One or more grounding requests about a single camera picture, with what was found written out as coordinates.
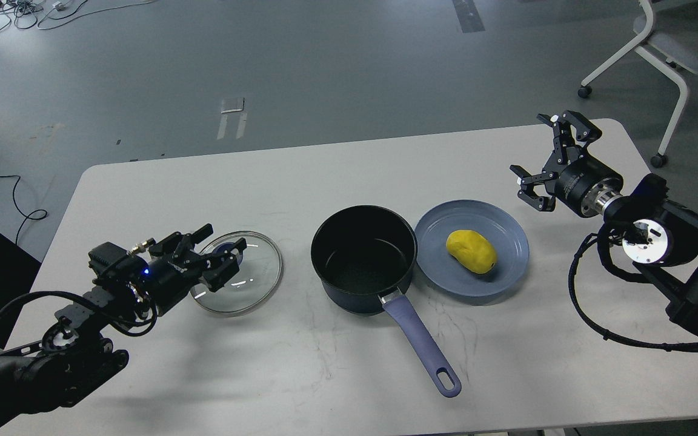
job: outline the plate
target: plate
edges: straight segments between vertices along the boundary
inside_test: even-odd
[[[487,238],[497,251],[497,265],[486,274],[469,271],[446,251],[453,231],[471,230]],[[435,287],[459,296],[499,296],[527,270],[530,246],[527,235],[511,215],[477,200],[444,202],[416,224],[419,254],[416,263]]]

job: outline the saucepan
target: saucepan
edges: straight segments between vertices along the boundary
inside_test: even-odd
[[[379,206],[353,206],[322,223],[312,241],[311,262],[338,306],[354,314],[391,315],[440,393],[456,397],[462,390],[457,374],[405,296],[416,251],[416,235],[400,215]]]

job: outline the caster wheel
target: caster wheel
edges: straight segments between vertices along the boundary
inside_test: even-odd
[[[656,154],[656,156],[651,157],[651,165],[653,165],[653,168],[661,168],[662,166],[666,165],[667,163],[667,156],[663,154]]]
[[[578,89],[578,96],[581,97],[581,99],[588,99],[590,94],[591,94],[591,86],[589,86],[589,85],[581,86]]]

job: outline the white table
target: white table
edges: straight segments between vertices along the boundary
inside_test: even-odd
[[[648,170],[618,122],[596,125],[604,135],[590,150],[629,193]],[[214,317],[188,298],[145,337],[110,331],[130,351],[125,370],[74,408],[17,417],[0,434],[432,434],[698,417],[698,354],[605,342],[574,312],[571,256],[601,218],[563,205],[536,212],[516,198],[508,170],[536,171],[550,152],[551,131],[537,125],[90,168],[33,290],[85,292],[87,252],[99,243],[131,246],[207,222],[276,241],[282,283],[243,317]],[[344,207],[377,204],[415,224],[452,199],[514,216],[531,261],[518,292],[491,306],[415,277],[410,300],[462,379],[447,399],[388,315],[358,317],[327,298],[308,253],[319,224]],[[666,319],[661,292],[609,276],[596,252],[578,284],[582,306],[613,331],[695,339]],[[25,308],[11,345],[40,337],[65,304]]]

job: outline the pot handle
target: pot handle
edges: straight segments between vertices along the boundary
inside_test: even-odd
[[[430,336],[430,332],[427,331],[422,320],[419,319],[419,315],[416,314],[408,298],[395,290],[390,295],[381,297],[381,301],[385,312],[390,314],[390,317],[398,323],[404,332],[441,395],[448,398],[457,397],[457,394],[462,391],[462,383],[446,360],[446,356],[438,348],[438,344]],[[454,384],[451,389],[444,386],[443,381],[440,380],[441,373],[451,379],[451,383]]]

